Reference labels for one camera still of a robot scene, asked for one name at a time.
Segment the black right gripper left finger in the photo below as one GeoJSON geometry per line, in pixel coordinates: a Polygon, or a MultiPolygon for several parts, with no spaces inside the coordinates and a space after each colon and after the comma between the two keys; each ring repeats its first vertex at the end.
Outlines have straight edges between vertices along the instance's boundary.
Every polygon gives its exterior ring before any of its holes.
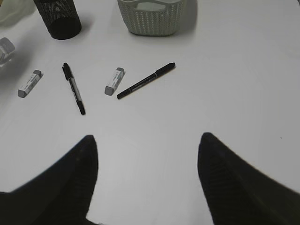
{"type": "Polygon", "coordinates": [[[98,178],[98,150],[86,135],[56,163],[0,194],[2,225],[91,225],[87,219],[98,178]]]}

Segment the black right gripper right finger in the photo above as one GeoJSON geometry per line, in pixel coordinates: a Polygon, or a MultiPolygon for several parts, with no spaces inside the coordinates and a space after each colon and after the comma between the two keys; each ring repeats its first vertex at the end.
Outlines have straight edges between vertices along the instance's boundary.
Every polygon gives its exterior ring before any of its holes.
{"type": "Polygon", "coordinates": [[[213,224],[300,223],[300,194],[257,170],[212,133],[201,137],[197,170],[213,224]]]}

